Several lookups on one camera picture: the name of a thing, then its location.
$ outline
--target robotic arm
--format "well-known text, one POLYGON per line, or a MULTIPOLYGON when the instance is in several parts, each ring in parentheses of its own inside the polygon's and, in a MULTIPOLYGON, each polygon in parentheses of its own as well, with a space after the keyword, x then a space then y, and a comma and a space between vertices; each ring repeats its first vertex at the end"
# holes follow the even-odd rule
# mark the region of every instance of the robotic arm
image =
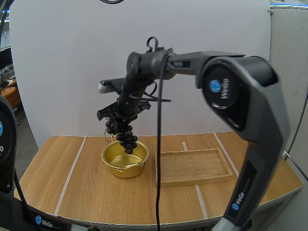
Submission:
MULTIPOLYGON (((108 117, 117 134, 150 105, 141 101, 146 87, 159 78, 163 57, 168 52, 158 47, 145 54, 131 53, 125 79, 102 81, 100 92, 116 91, 117 102, 98 111, 98 119, 108 117)), ((206 51, 170 53, 164 79, 175 74, 196 75, 196 86, 212 110, 236 133, 249 142, 234 192, 226 212, 213 231, 237 231, 243 227, 260 203, 275 172, 289 125, 278 76, 260 57, 206 51)), ((132 134, 125 132, 120 137, 132 134)))
MULTIPOLYGON (((117 134, 117 139, 131 153, 137 137, 129 123, 145 109, 149 101, 142 96, 147 86, 160 78, 171 79, 176 74, 196 75, 196 86, 201 89, 206 102, 249 146, 242 170, 223 218, 213 231, 238 231, 251 218, 260 203, 273 173, 282 148, 289 135, 289 125, 279 79, 272 67, 262 58, 244 57, 228 52, 193 52, 175 54, 172 49, 149 46, 144 54, 131 53, 127 61, 127 76, 123 79, 102 81, 101 93, 117 92, 117 101, 97 112, 99 120, 108 118, 107 132, 117 134)), ((56 218, 20 202, 13 196, 13 180, 22 194, 14 174, 16 127, 7 101, 0 96, 0 217, 2 227, 10 230, 43 230, 33 222, 33 215, 57 224, 62 230, 99 230, 73 220, 56 218)))

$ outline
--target wooden tabletop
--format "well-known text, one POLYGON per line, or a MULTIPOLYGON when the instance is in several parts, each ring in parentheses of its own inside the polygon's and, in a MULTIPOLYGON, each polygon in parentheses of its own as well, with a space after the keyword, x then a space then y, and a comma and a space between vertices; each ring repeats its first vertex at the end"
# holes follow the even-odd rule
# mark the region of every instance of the wooden tabletop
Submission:
POLYGON ((16 88, 4 88, 1 90, 1 95, 6 98, 12 95, 15 91, 16 91, 16 88))
MULTIPOLYGON (((50 137, 23 175, 27 202, 44 212, 109 224, 155 224, 156 137, 139 137, 150 149, 144 171, 130 179, 112 175, 101 159, 105 137, 50 137)), ((247 142, 234 132, 162 137, 162 151, 219 148, 233 173, 230 181, 161 188, 161 223, 222 216, 240 172, 247 142)), ((295 193, 302 183, 281 160, 261 206, 295 193)))

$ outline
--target metal hook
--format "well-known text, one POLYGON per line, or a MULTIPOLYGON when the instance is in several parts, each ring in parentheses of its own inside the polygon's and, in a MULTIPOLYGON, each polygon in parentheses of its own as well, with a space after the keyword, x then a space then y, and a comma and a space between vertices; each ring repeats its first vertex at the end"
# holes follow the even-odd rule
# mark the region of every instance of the metal hook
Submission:
POLYGON ((150 41, 154 39, 155 40, 155 50, 158 48, 158 39, 155 36, 151 36, 148 38, 148 40, 146 41, 146 46, 149 48, 149 50, 147 52, 152 52, 153 51, 153 47, 150 46, 150 41))

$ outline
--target black cable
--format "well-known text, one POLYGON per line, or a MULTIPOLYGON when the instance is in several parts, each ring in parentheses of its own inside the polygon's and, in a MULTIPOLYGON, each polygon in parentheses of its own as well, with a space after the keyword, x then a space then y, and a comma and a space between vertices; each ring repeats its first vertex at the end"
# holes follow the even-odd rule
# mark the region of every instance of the black cable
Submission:
POLYGON ((160 231, 159 223, 159 198, 160 198, 160 144, 161 144, 161 126, 162 126, 162 94, 163 94, 163 78, 165 72, 165 66, 167 63, 167 56, 172 49, 169 48, 162 60, 159 76, 159 89, 158 89, 158 105, 157 105, 157 195, 156 195, 156 223, 157 230, 160 231))
POLYGON ((147 96, 153 96, 153 94, 156 92, 156 90, 157 90, 157 83, 156 82, 153 82, 154 84, 155 84, 155 87, 154 87, 154 89, 153 89, 153 91, 150 93, 150 94, 148 94, 147 92, 145 92, 144 94, 145 95, 147 95, 147 96))
POLYGON ((16 189, 17 189, 17 192, 19 194, 20 200, 21 200, 21 204, 22 204, 26 214, 28 215, 28 218, 31 221, 31 223, 35 226, 37 231, 41 231, 40 227, 38 226, 38 224, 34 220, 34 217, 33 217, 32 213, 31 213, 31 211, 29 209, 29 206, 28 206, 27 201, 25 199, 25 196, 23 194, 23 191, 21 190, 21 187, 20 187, 20 184, 19 184, 19 180, 18 180, 15 168, 14 168, 14 171, 15 171, 14 182, 15 182, 16 189))
MULTIPOLYGON (((142 101, 152 101, 152 102, 157 102, 158 101, 158 98, 154 97, 154 96, 150 96, 151 98, 139 98, 139 97, 133 96, 132 94, 129 94, 129 97, 131 99, 142 100, 142 101)), ((171 100, 169 100, 169 99, 161 99, 161 102, 171 102, 171 100)))

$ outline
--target gold pot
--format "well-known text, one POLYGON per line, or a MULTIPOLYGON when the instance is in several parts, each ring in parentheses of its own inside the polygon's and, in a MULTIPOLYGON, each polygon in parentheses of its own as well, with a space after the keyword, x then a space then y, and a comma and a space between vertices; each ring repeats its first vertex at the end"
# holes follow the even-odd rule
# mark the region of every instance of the gold pot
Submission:
POLYGON ((110 172, 121 178, 131 178, 142 173, 148 157, 149 148, 140 141, 137 141, 137 148, 132 154, 127 154, 119 141, 108 144, 102 150, 102 160, 110 172))

